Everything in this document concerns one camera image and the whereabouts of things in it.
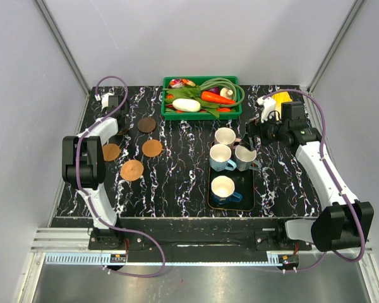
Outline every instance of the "black marble table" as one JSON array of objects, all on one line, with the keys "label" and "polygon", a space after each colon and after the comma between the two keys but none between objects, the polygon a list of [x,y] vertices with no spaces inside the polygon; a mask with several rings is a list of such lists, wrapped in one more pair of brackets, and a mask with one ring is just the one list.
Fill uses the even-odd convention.
[{"label": "black marble table", "polygon": [[[120,157],[106,165],[105,189],[120,218],[126,217],[316,217],[321,208],[318,197],[302,166],[290,151],[279,143],[259,146],[257,160],[263,168],[255,172],[255,207],[251,211],[213,210],[207,204],[208,152],[214,132],[222,126],[233,128],[241,136],[245,123],[258,117],[261,110],[257,98],[281,88],[298,88],[291,85],[243,86],[246,98],[243,114],[233,121],[165,121],[160,114],[162,87],[131,86],[130,129],[123,137],[111,142],[121,149]],[[101,93],[121,93],[120,87],[101,87]],[[291,93],[293,100],[303,102],[302,96]],[[100,114],[101,104],[91,93],[81,130],[89,127]],[[153,117],[157,129],[142,134],[137,129],[143,117]],[[162,154],[148,158],[141,146],[150,139],[159,140]],[[129,182],[119,175],[121,166],[128,160],[143,163],[145,171],[140,180]],[[66,184],[53,227],[80,227],[90,218],[83,199]]]}]

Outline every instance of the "orange carrot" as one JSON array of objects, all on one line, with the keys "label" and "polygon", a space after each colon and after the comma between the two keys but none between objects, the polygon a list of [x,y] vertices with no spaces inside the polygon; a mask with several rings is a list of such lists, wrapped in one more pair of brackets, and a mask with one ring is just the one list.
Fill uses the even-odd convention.
[{"label": "orange carrot", "polygon": [[207,102],[218,103],[218,104],[235,104],[234,100],[217,95],[211,92],[202,92],[201,99]]},{"label": "orange carrot", "polygon": [[217,109],[218,112],[231,112],[231,109],[228,109],[227,107],[223,107],[221,109]]}]

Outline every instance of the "purple onion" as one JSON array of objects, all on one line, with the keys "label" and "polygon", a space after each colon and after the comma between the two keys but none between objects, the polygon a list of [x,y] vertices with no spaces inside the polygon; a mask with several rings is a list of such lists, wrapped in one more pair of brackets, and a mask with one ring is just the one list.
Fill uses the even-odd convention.
[{"label": "purple onion", "polygon": [[208,89],[207,92],[216,93],[218,95],[220,94],[219,86],[212,87]]}]

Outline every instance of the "gray floor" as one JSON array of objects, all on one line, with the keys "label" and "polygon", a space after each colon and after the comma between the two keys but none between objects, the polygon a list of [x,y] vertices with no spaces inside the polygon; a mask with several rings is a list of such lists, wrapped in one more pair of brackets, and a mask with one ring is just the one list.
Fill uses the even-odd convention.
[{"label": "gray floor", "polygon": [[[315,260],[310,255],[301,257],[302,265]],[[129,272],[150,273],[154,269],[130,266]],[[285,276],[244,267],[171,267],[162,276],[144,279],[107,275],[92,266],[45,264],[34,302],[360,303],[370,300],[359,265],[328,255],[312,271]]]}]

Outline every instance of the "green basket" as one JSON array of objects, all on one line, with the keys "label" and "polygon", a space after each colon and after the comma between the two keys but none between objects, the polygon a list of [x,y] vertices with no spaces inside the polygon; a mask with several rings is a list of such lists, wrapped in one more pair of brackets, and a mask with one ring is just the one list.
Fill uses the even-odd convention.
[{"label": "green basket", "polygon": [[[163,88],[167,88],[169,86],[169,83],[173,79],[188,79],[194,82],[196,85],[201,85],[207,80],[214,79],[214,78],[225,78],[233,82],[234,84],[238,83],[238,77],[236,76],[214,76],[214,77],[202,77],[202,76],[196,76],[196,77],[165,77],[163,81]],[[164,116],[164,119],[166,120],[231,120],[231,119],[237,119],[241,113],[241,104],[232,107],[232,112],[219,112],[219,118],[215,118],[214,115],[208,113],[208,112],[166,112],[165,111],[165,96],[166,91],[163,91],[163,100],[162,100],[162,115]]]}]

